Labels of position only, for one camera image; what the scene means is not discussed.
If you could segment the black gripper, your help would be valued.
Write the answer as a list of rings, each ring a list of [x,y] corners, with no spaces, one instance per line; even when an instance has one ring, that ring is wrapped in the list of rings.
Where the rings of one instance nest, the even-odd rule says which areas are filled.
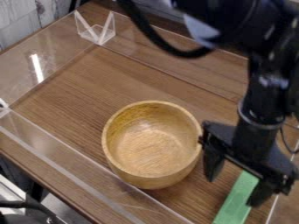
[[[276,144],[276,134],[285,121],[285,108],[277,100],[245,99],[237,105],[237,124],[201,123],[204,176],[212,182],[225,161],[257,179],[247,205],[260,207],[273,194],[288,194],[299,180],[299,168]]]

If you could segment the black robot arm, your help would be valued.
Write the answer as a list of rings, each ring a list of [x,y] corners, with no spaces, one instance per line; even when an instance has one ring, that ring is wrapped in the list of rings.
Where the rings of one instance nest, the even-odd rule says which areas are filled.
[[[193,38],[208,48],[229,44],[248,56],[248,86],[237,124],[204,122],[205,177],[228,160],[259,178],[247,203],[256,207],[299,179],[276,145],[285,118],[299,119],[299,10],[287,0],[170,0]]]

